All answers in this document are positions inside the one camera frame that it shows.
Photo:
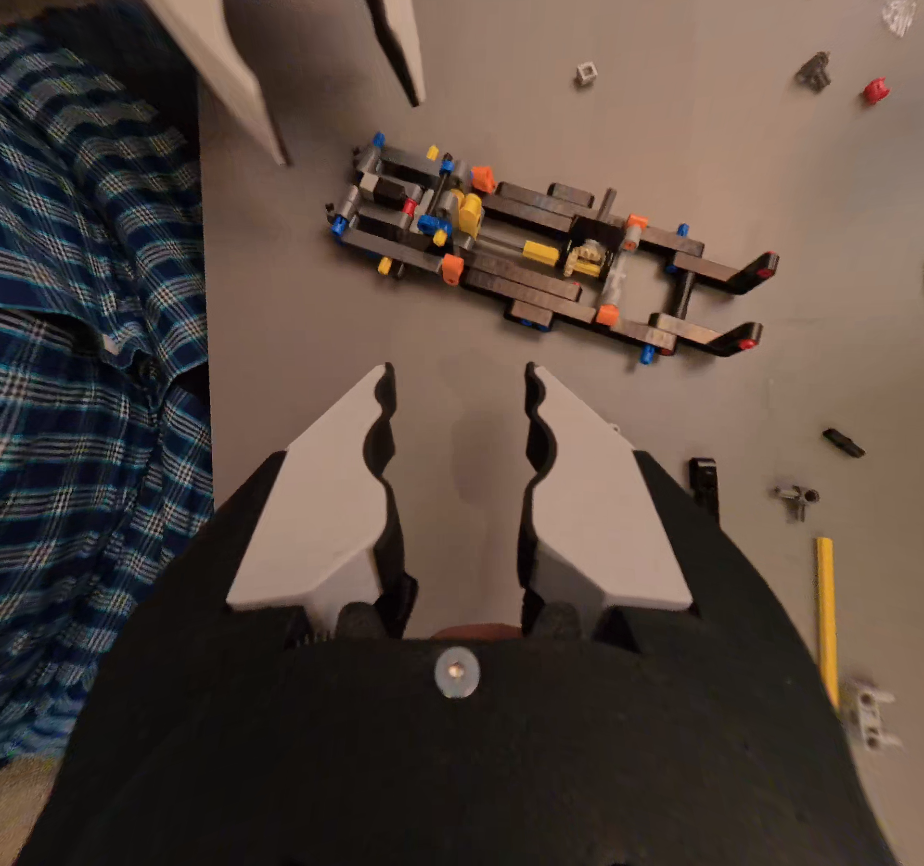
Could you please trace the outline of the black lego car chassis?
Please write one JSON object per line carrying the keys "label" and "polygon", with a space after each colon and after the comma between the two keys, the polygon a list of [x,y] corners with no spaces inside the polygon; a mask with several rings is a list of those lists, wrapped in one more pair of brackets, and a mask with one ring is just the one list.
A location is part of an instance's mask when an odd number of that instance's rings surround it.
{"label": "black lego car chassis", "polygon": [[715,330],[688,318],[694,290],[743,296],[779,270],[778,253],[744,267],[710,260],[688,226],[656,227],[646,216],[613,213],[560,182],[536,191],[497,181],[435,145],[400,149],[376,133],[352,151],[352,178],[326,206],[329,233],[375,260],[391,279],[427,274],[504,304],[504,317],[548,332],[565,321],[631,343],[641,363],[688,346],[716,358],[756,348],[763,325]]}

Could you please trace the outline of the black lego beam piece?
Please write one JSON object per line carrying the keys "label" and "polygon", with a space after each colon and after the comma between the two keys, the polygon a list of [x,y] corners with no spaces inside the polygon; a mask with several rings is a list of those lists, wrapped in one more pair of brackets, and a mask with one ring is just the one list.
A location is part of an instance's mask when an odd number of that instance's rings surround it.
{"label": "black lego beam piece", "polygon": [[687,462],[687,477],[695,503],[720,524],[718,469],[714,458],[691,458]]}

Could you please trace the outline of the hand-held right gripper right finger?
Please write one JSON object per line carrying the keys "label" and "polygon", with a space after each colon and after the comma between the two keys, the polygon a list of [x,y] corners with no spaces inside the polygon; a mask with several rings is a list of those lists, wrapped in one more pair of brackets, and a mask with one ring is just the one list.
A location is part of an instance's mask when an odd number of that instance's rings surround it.
{"label": "hand-held right gripper right finger", "polygon": [[611,611],[682,613],[694,599],[637,450],[544,366],[525,368],[526,460],[516,574],[521,627],[570,606],[592,637]]}

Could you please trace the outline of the yellow lego axle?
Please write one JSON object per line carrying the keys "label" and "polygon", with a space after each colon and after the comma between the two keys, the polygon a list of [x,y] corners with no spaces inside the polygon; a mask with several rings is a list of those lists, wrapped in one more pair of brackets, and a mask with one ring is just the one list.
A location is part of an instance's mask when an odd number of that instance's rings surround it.
{"label": "yellow lego axle", "polygon": [[831,705],[838,712],[840,710],[840,690],[833,540],[828,537],[817,537],[814,542],[814,552],[818,670]]}

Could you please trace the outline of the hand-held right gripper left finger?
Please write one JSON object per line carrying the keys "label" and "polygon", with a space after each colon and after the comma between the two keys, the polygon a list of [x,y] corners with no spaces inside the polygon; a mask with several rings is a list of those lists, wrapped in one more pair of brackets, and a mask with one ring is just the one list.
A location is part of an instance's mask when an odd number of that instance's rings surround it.
{"label": "hand-held right gripper left finger", "polygon": [[395,455],[396,371],[374,367],[285,450],[226,596],[235,611],[300,607],[333,634],[347,605],[371,605],[401,639],[419,585],[385,469]]}

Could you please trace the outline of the light grey lego bracket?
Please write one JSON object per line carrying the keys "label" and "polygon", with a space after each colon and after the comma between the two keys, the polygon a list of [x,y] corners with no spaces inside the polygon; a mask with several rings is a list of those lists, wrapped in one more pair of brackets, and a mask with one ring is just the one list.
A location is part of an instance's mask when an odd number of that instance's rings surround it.
{"label": "light grey lego bracket", "polygon": [[867,751],[903,747],[884,725],[884,709],[895,702],[888,690],[862,680],[845,680],[840,687],[840,712],[851,739]]}

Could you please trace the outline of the grey lego axle connector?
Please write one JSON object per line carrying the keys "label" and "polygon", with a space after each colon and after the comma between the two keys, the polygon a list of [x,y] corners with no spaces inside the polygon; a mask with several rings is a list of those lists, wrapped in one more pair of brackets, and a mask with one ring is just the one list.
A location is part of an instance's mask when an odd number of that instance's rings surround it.
{"label": "grey lego axle connector", "polygon": [[821,501],[817,490],[795,484],[777,486],[772,492],[784,504],[787,516],[796,522],[805,522],[809,509]]}

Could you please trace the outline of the blue plaid shirt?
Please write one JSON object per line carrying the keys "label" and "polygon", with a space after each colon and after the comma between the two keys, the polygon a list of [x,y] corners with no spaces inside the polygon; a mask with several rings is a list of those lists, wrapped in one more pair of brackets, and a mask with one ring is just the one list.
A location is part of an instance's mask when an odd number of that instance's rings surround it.
{"label": "blue plaid shirt", "polygon": [[1,756],[64,752],[213,515],[197,84],[131,0],[2,26]]}

